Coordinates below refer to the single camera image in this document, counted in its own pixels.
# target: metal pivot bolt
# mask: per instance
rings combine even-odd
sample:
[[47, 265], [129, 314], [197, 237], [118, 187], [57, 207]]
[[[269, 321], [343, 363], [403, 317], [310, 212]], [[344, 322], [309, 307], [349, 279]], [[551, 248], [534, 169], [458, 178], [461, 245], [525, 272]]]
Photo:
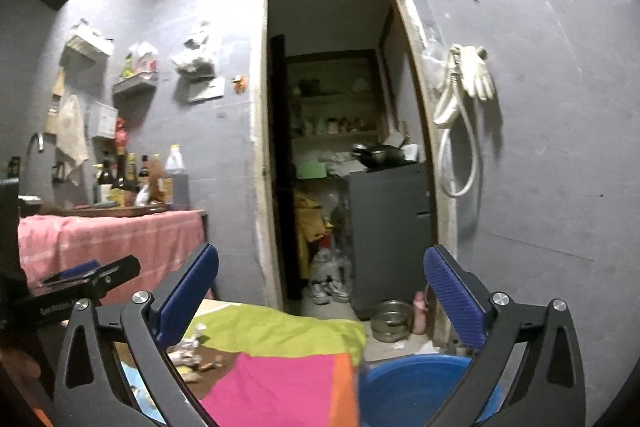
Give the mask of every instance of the metal pivot bolt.
[[511, 299], [506, 293], [494, 293], [494, 302], [498, 304], [498, 306], [506, 306], [507, 304], [509, 304], [510, 300]]
[[80, 299], [76, 304], [74, 304], [74, 309], [78, 312], [85, 310], [89, 307], [89, 299]]
[[562, 299], [554, 299], [554, 308], [559, 312], [563, 312], [566, 309], [566, 302]]
[[149, 292], [145, 292], [144, 290], [135, 292], [131, 300], [136, 304], [142, 304], [144, 302], [147, 302], [149, 300]]

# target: pink tablecloth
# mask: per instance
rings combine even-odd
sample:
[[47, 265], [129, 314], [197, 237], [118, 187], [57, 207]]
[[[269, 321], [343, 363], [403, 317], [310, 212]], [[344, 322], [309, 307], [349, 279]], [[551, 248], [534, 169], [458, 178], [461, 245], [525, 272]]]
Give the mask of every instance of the pink tablecloth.
[[140, 275], [110, 291], [102, 302], [111, 304], [155, 288], [204, 241], [204, 230], [194, 210], [142, 217], [31, 216], [20, 220], [18, 239], [30, 282], [92, 259], [104, 265], [135, 255]]

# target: yellow-green fabric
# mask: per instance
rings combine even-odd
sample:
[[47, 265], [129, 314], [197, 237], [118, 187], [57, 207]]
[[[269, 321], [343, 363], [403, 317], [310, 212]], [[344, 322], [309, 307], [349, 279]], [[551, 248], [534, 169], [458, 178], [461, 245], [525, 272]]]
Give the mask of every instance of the yellow-green fabric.
[[295, 317], [263, 306], [242, 304], [195, 317], [189, 331], [204, 324], [203, 344], [252, 357], [296, 359], [310, 355], [348, 353], [353, 366], [362, 360], [367, 335], [355, 321]]

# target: blue plastic basin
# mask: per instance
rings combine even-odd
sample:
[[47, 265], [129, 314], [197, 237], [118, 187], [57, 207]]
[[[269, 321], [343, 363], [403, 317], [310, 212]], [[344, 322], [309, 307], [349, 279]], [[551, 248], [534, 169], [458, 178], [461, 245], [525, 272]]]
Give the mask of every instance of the blue plastic basin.
[[[452, 355], [412, 355], [375, 367], [358, 383], [362, 427], [422, 427], [470, 362]], [[479, 419], [488, 418], [499, 407], [496, 387]]]

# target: hose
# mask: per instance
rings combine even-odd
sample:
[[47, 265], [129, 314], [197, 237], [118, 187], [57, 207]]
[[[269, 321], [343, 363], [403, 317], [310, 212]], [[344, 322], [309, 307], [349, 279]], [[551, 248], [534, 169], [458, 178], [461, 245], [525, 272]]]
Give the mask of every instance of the hose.
[[478, 152], [478, 143], [476, 142], [476, 138], [474, 135], [473, 127], [471, 126], [471, 121], [469, 120], [469, 115], [466, 112], [465, 103], [462, 99], [462, 95], [460, 93], [460, 85], [458, 83], [459, 76], [452, 74], [450, 76], [451, 87], [453, 91], [453, 96], [456, 97], [458, 102], [458, 108], [460, 110], [460, 115], [462, 115], [462, 121], [465, 123], [466, 134], [469, 138], [469, 143], [471, 144], [471, 172], [469, 173], [469, 177], [466, 180], [465, 186], [462, 187], [461, 190], [455, 191], [450, 190], [447, 186], [447, 183], [442, 174], [443, 163], [444, 163], [444, 151], [447, 146], [447, 141], [449, 140], [449, 136], [451, 134], [451, 126], [448, 126], [442, 133], [442, 139], [440, 140], [440, 148], [438, 150], [438, 178], [440, 179], [440, 187], [444, 191], [444, 193], [452, 199], [458, 199], [464, 196], [471, 187], [474, 185], [476, 178], [478, 177], [478, 169], [480, 163], [480, 157]]

